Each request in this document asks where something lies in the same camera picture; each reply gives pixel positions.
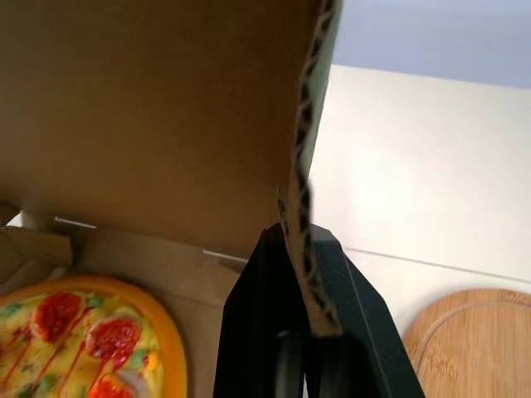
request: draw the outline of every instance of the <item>pizza box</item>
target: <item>pizza box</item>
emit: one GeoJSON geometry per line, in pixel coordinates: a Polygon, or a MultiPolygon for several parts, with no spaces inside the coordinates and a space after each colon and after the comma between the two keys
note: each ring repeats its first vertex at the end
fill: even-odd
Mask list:
{"type": "Polygon", "coordinates": [[[301,275],[338,19],[330,0],[2,2],[2,294],[137,284],[178,326],[189,396],[212,396],[223,305],[281,222],[334,333],[301,275]]]}

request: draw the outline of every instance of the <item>toy pizza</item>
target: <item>toy pizza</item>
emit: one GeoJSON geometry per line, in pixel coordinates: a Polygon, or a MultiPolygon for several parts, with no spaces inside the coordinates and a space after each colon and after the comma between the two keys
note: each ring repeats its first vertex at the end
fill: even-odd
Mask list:
{"type": "Polygon", "coordinates": [[[186,396],[178,331],[143,290],[79,277],[46,281],[1,300],[6,396],[186,396]]]}

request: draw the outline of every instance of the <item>cardboard box lid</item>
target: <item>cardboard box lid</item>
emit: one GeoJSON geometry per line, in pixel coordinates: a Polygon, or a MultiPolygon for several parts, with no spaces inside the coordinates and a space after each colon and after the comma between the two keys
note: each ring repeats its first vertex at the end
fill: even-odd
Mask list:
{"type": "Polygon", "coordinates": [[[323,5],[2,1],[2,196],[249,255],[288,191],[323,5]]]}

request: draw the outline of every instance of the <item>green topping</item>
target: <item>green topping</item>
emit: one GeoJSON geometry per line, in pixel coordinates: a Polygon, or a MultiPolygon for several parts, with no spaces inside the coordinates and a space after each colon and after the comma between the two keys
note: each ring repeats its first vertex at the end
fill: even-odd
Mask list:
{"type": "Polygon", "coordinates": [[[42,377],[41,382],[39,383],[39,392],[50,392],[56,386],[57,379],[51,373],[47,373],[42,377]]]}
{"type": "Polygon", "coordinates": [[[14,313],[18,312],[20,308],[22,308],[22,304],[20,303],[9,304],[3,309],[2,315],[5,317],[11,317],[14,313]]]}
{"type": "Polygon", "coordinates": [[[131,355],[131,364],[137,369],[142,369],[144,367],[144,359],[148,355],[148,350],[136,350],[131,355]]]}
{"type": "Polygon", "coordinates": [[[103,297],[93,297],[89,300],[89,307],[99,308],[103,305],[103,297]]]}
{"type": "Polygon", "coordinates": [[[23,390],[20,390],[17,393],[17,398],[31,398],[32,396],[32,387],[25,387],[23,390]]]}

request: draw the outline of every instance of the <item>white wall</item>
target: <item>white wall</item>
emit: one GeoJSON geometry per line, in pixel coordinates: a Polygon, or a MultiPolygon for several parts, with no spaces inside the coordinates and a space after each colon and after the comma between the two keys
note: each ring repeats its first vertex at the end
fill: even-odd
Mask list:
{"type": "Polygon", "coordinates": [[[402,332],[457,289],[531,292],[531,90],[333,66],[310,179],[402,332]]]}
{"type": "Polygon", "coordinates": [[[345,0],[334,63],[531,89],[529,0],[345,0]]]}

